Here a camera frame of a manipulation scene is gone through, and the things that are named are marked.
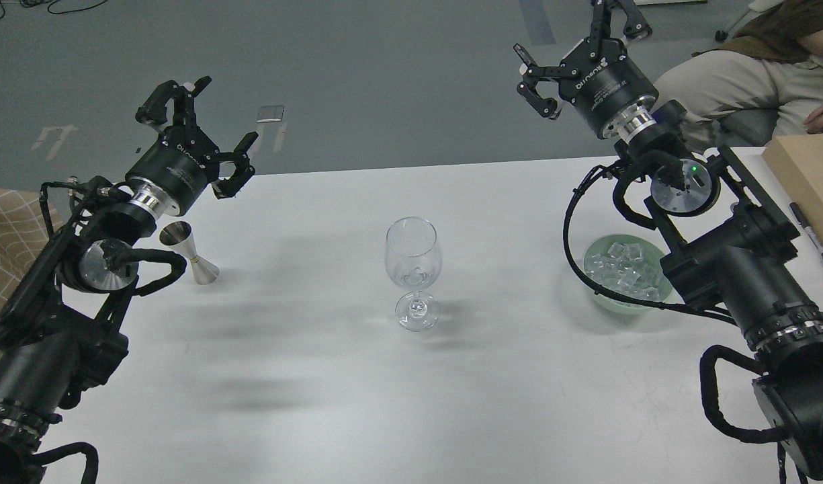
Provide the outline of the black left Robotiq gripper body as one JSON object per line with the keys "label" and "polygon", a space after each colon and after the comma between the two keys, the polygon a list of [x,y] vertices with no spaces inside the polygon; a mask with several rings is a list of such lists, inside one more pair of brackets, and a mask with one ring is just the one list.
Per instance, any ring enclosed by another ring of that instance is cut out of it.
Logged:
{"label": "black left Robotiq gripper body", "polygon": [[128,203],[151,216],[183,216],[219,177],[220,168],[206,157],[160,138],[126,174],[134,192]]}

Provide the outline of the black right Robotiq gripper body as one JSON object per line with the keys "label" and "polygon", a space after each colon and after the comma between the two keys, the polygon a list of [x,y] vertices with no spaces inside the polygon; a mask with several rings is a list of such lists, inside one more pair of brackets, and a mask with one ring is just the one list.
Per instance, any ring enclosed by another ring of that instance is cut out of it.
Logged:
{"label": "black right Robotiq gripper body", "polygon": [[659,96],[653,85],[630,59],[623,40],[604,38],[591,56],[591,43],[581,40],[560,61],[574,79],[559,82],[559,95],[570,102],[599,140],[614,136],[613,119],[630,106],[648,108]]}

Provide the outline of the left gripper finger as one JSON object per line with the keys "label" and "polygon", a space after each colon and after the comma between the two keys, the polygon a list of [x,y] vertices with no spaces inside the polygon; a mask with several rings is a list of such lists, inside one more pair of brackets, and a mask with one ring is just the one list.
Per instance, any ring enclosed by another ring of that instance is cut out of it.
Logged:
{"label": "left gripper finger", "polygon": [[[254,177],[256,171],[255,166],[251,165],[249,149],[258,138],[257,132],[249,132],[232,151],[206,156],[206,180],[211,184],[216,199],[223,200],[236,196]],[[232,163],[235,167],[233,173],[226,178],[220,175],[220,168],[224,163]]]}
{"label": "left gripper finger", "polygon": [[200,77],[192,87],[168,80],[149,95],[137,108],[135,120],[150,126],[159,134],[159,140],[172,146],[199,146],[210,139],[196,120],[194,100],[212,82],[209,76]]}

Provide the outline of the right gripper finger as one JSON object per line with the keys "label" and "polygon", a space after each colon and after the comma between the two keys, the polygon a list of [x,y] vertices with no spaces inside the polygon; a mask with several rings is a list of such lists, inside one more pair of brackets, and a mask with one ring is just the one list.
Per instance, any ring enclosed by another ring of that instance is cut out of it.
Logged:
{"label": "right gripper finger", "polygon": [[[593,8],[589,37],[586,39],[588,59],[600,59],[608,46],[625,47],[632,41],[643,40],[652,35],[652,27],[635,1],[590,1]],[[613,10],[620,8],[626,16],[620,37],[611,33]]]}
{"label": "right gripper finger", "polygon": [[579,77],[579,55],[576,51],[581,52],[583,47],[581,43],[575,45],[562,60],[559,65],[550,65],[544,67],[537,64],[531,57],[530,52],[524,46],[516,43],[513,46],[516,55],[521,59],[521,77],[516,88],[516,92],[528,102],[528,104],[543,118],[556,120],[562,112],[562,106],[559,101],[553,97],[543,98],[537,90],[538,83],[553,82],[561,83],[568,80],[578,79]]}

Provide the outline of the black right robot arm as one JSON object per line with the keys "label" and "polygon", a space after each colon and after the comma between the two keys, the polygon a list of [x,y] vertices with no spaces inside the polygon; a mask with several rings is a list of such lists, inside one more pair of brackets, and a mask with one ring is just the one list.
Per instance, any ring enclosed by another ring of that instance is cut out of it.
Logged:
{"label": "black right robot arm", "polygon": [[[823,479],[823,311],[786,268],[800,233],[730,147],[704,157],[675,126],[679,102],[659,91],[632,61],[627,40],[650,24],[632,1],[593,1],[589,35],[558,65],[537,64],[522,45],[517,92],[543,118],[568,102],[601,140],[617,137],[617,161],[595,166],[564,215],[565,257],[581,282],[607,298],[736,325],[751,355],[709,347],[699,363],[706,419],[742,443],[774,443],[779,480],[792,459],[802,483]],[[645,301],[593,282],[570,250],[581,197],[601,177],[616,179],[613,204],[669,248],[661,270],[682,303]]]}

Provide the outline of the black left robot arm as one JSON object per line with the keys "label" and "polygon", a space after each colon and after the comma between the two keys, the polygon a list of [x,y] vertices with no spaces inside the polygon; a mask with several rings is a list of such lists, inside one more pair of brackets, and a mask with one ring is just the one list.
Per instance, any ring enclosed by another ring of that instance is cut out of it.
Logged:
{"label": "black left robot arm", "polygon": [[209,83],[205,76],[156,86],[135,119],[157,139],[122,183],[71,178],[40,187],[49,239],[0,310],[0,483],[40,483],[46,466],[73,454],[85,457],[81,481],[96,482],[94,446],[42,452],[42,438],[60,410],[107,383],[128,355],[122,323],[132,298],[169,287],[187,268],[215,278],[216,268],[189,247],[183,221],[162,230],[163,250],[137,246],[162,216],[187,214],[206,188],[227,199],[255,174],[249,149],[257,132],[221,151],[198,125],[194,101]]}

